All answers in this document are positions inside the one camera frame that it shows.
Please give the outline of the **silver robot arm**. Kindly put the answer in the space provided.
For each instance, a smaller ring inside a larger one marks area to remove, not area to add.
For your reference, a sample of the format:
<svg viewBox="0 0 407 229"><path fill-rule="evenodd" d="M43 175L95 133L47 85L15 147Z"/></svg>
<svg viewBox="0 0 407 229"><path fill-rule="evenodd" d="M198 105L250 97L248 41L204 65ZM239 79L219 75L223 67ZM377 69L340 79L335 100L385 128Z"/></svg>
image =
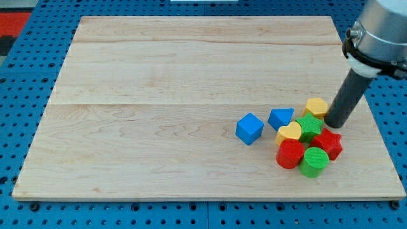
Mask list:
<svg viewBox="0 0 407 229"><path fill-rule="evenodd" d="M342 52L365 78L406 79L406 0L367 0L346 33Z"/></svg>

